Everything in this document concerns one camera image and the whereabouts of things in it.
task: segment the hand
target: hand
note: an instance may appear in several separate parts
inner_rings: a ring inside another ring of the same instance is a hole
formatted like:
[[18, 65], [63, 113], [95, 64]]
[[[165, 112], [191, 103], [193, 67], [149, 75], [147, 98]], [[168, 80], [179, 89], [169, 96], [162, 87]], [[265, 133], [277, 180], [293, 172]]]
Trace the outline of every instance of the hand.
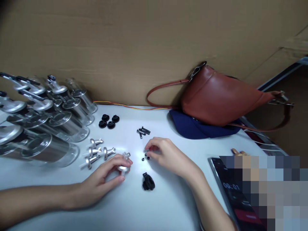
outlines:
[[105, 182], [106, 177], [122, 165], [130, 167], [133, 162], [126, 161], [122, 155], [116, 154], [105, 163], [101, 164], [86, 180], [79, 184], [71, 185], [66, 209], [78, 209], [98, 202], [110, 190], [125, 180], [124, 176], [117, 176]]
[[200, 168], [169, 139], [153, 137], [153, 139], [149, 140], [144, 149], [149, 150], [147, 156], [185, 179], [196, 173], [196, 171], [201, 172]]

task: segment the navy blue cap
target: navy blue cap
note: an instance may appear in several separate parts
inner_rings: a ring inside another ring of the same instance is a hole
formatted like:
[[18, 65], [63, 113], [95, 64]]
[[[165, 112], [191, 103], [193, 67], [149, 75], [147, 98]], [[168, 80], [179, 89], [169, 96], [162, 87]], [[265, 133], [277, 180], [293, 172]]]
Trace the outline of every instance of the navy blue cap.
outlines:
[[[235, 126], [213, 126], [204, 124], [181, 111], [169, 111], [179, 134], [187, 139], [199, 140], [205, 138], [217, 138], [236, 134], [241, 128]], [[241, 124], [237, 119], [233, 123]]]

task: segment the black clamp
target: black clamp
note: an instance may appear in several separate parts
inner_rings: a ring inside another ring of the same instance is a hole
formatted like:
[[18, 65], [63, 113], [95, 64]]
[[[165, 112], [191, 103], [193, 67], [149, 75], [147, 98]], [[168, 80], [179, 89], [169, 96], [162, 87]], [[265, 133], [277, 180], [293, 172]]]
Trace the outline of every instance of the black clamp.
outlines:
[[153, 190], [155, 188], [155, 183], [150, 175], [148, 175], [146, 172], [143, 173], [144, 182], [142, 184], [142, 187], [144, 190]]

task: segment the small component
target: small component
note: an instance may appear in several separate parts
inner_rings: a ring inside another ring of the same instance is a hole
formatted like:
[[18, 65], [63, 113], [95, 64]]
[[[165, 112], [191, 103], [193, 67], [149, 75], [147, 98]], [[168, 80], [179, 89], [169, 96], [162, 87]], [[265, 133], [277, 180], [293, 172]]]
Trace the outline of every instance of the small component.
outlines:
[[82, 165], [80, 165], [80, 168], [83, 169], [84, 167], [87, 166], [88, 169], [91, 169], [91, 168], [92, 168], [92, 163], [93, 163], [94, 161], [98, 160], [99, 158], [100, 158], [99, 155], [94, 156], [94, 157], [92, 157], [92, 158], [86, 157], [86, 158], [85, 158], [85, 159], [86, 159], [86, 162], [83, 163]]
[[120, 117], [118, 117], [117, 115], [114, 115], [112, 117], [112, 121], [115, 122], [115, 123], [119, 122], [119, 120], [120, 120]]
[[109, 129], [113, 129], [115, 126], [116, 126], [116, 124], [115, 124], [114, 122], [112, 122], [112, 121], [109, 121], [109, 122], [108, 122], [107, 127], [108, 127]]
[[144, 182], [142, 184], [142, 187], [144, 190], [153, 190], [155, 188], [155, 183], [150, 175], [148, 175], [146, 172], [143, 173]]
[[141, 132], [141, 131], [139, 131], [139, 130], [137, 130], [137, 132], [138, 132], [139, 134], [141, 134], [141, 135], [145, 135], [145, 133], [143, 133], [143, 132]]
[[151, 133], [151, 131], [149, 131], [148, 129], [145, 129], [143, 126], [142, 126], [141, 130], [142, 130], [144, 133], [148, 134], [148, 135], [150, 135], [150, 133]]
[[[127, 161], [128, 158], [131, 156], [131, 154], [128, 152], [123, 152], [123, 158]], [[121, 171], [121, 175], [125, 175], [126, 172], [128, 172], [131, 169], [131, 167], [125, 167], [125, 166], [118, 166], [118, 170]]]
[[106, 115], [106, 114], [104, 114], [104, 115], [102, 116], [102, 120], [104, 120], [104, 121], [108, 121], [108, 120], [109, 120], [109, 116], [108, 116], [108, 115]]
[[104, 141], [100, 138], [99, 140], [90, 139], [90, 148], [96, 148], [96, 145], [102, 144]]
[[92, 149], [91, 147], [89, 147], [89, 152], [86, 154], [83, 154], [83, 156], [88, 156], [88, 157], [92, 157], [94, 156], [94, 154], [102, 152], [102, 148], [99, 147], [98, 149]]
[[107, 160], [108, 156], [110, 156], [110, 155], [112, 155], [112, 154], [115, 154], [115, 153], [116, 153], [115, 150], [116, 150], [115, 148], [112, 148], [112, 149], [110, 149], [110, 150], [107, 150], [107, 148], [104, 147], [104, 148], [103, 148], [104, 160]]
[[98, 123], [98, 126], [99, 126], [100, 128], [104, 128], [104, 127], [107, 126], [107, 122], [104, 121], [104, 120], [101, 120], [101, 121]]

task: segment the black rubber cap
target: black rubber cap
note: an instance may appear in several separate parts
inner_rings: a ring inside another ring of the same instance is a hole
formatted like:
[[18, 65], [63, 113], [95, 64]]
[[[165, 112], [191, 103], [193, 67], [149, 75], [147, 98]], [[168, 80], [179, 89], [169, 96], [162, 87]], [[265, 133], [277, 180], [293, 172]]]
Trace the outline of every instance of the black rubber cap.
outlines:
[[107, 122], [104, 121], [104, 120], [101, 120], [101, 121], [98, 123], [98, 126], [99, 126], [100, 128], [104, 128], [104, 127], [107, 126]]
[[155, 188], [155, 183], [150, 175], [147, 173], [143, 173], [144, 182], [142, 184], [142, 187], [144, 190], [153, 190]]
[[102, 120], [104, 120], [104, 121], [108, 121], [108, 120], [109, 120], [109, 116], [108, 116], [108, 115], [106, 115], [106, 114], [104, 114], [104, 115], [102, 116]]
[[116, 126], [116, 124], [115, 124], [114, 122], [112, 122], [112, 121], [109, 121], [109, 122], [108, 122], [107, 127], [108, 127], [109, 129], [113, 129], [115, 126]]
[[115, 122], [115, 123], [119, 122], [119, 120], [120, 120], [120, 117], [118, 117], [117, 115], [114, 115], [112, 117], [112, 121]]
[[6, 95], [7, 95], [7, 94], [6, 94], [5, 91], [0, 91], [0, 96], [1, 96], [1, 97], [6, 97]]

